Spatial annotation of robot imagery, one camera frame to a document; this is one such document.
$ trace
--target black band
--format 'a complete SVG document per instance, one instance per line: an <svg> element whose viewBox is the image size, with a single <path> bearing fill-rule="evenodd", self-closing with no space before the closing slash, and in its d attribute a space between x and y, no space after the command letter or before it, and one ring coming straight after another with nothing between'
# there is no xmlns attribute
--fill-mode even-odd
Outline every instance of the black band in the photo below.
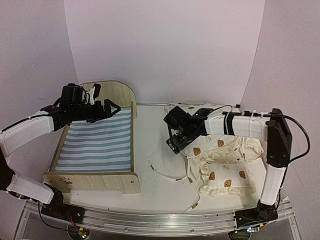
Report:
<svg viewBox="0 0 320 240"><path fill-rule="evenodd" d="M234 116L235 115L232 112L224 116L224 121L223 121L224 135L233 135L233 136L235 135L234 128L232 127L232 121L234 119Z"/></svg>

